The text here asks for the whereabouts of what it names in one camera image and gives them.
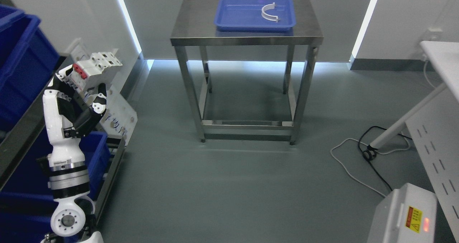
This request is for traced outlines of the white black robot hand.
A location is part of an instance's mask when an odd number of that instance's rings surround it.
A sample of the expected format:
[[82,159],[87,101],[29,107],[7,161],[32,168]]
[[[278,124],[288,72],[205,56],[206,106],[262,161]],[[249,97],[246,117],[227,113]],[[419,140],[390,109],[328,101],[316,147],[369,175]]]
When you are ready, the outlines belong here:
[[81,138],[93,130],[107,110],[108,94],[105,83],[101,83],[93,103],[76,116],[71,101],[77,86],[70,78],[72,73],[81,72],[78,65],[57,71],[42,96],[47,135],[53,146],[48,160],[53,165],[79,162],[84,158],[79,148]]

